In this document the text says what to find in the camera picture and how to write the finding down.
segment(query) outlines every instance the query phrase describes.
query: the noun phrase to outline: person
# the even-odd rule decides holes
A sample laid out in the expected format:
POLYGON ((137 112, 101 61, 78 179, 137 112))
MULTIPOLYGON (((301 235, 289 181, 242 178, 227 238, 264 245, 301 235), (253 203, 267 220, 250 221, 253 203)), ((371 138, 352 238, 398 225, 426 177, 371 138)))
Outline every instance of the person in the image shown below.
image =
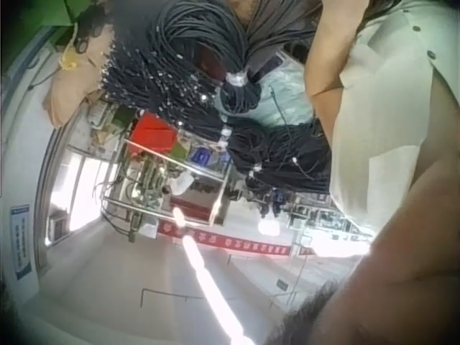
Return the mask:
POLYGON ((460 344, 460 155, 433 164, 343 282, 264 345, 460 344))
POLYGON ((176 178, 168 178, 166 185, 162 187, 163 195, 172 194, 174 196, 181 196, 195 181, 193 173, 189 170, 184 170, 176 178))
POLYGON ((368 0, 323 0, 305 89, 331 196, 376 237, 264 345, 460 344, 460 21, 444 2, 396 1, 363 24, 368 0))
POLYGON ((305 64, 331 146, 331 197, 374 233, 460 135, 459 11, 442 0, 391 1, 356 34, 369 0, 323 0, 305 64))

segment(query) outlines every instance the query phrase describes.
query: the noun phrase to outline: white cable tie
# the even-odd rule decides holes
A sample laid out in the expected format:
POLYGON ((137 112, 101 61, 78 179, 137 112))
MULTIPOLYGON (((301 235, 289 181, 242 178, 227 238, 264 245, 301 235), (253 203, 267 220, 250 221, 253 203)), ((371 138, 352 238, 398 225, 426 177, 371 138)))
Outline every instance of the white cable tie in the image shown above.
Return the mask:
POLYGON ((229 144, 229 137, 231 136, 232 129, 231 127, 227 126, 226 124, 222 127, 221 130, 221 138, 218 140, 217 145, 226 148, 229 144))
POLYGON ((252 171, 258 173, 260 171, 262 171, 262 163, 257 163, 253 168, 252 168, 252 171))
POLYGON ((242 70, 238 73, 227 73, 225 80, 232 86, 242 88, 248 83, 247 70, 242 70))
POLYGON ((222 127, 221 130, 221 136, 222 137, 230 137, 231 136, 232 129, 231 127, 227 126, 226 124, 222 127))

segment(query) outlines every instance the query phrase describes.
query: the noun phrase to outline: plastic bag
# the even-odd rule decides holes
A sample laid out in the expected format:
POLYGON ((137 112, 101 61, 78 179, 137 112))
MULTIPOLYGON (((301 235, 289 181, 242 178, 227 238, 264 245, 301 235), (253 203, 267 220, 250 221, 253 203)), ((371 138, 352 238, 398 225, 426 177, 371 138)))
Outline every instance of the plastic bag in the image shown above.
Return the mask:
POLYGON ((219 92, 215 107, 225 116, 249 117, 265 127, 309 122, 313 118, 313 107, 305 94, 303 65, 284 52, 279 52, 277 59, 281 65, 260 80, 262 94, 256 109, 245 114, 230 114, 224 110, 219 92))

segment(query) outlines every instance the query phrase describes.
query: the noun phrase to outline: sign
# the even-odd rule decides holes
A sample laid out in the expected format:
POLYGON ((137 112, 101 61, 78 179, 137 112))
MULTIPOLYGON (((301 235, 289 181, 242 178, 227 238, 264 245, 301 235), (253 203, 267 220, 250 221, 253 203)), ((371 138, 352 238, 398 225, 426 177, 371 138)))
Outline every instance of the sign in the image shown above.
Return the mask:
POLYGON ((278 286, 283 291, 288 291, 289 287, 289 285, 281 279, 278 279, 278 281, 276 282, 276 286, 278 286))
POLYGON ((29 216, 29 205, 13 207, 9 212, 11 253, 18 280, 32 271, 29 251, 29 216))
MULTIPOLYGON (((170 221, 160 221, 158 224, 158 234, 181 238, 183 231, 179 231, 177 226, 170 221)), ((219 235, 194 228, 188 228, 187 234, 192 236, 198 244, 240 252, 288 256, 291 250, 290 246, 247 241, 245 239, 219 235)))

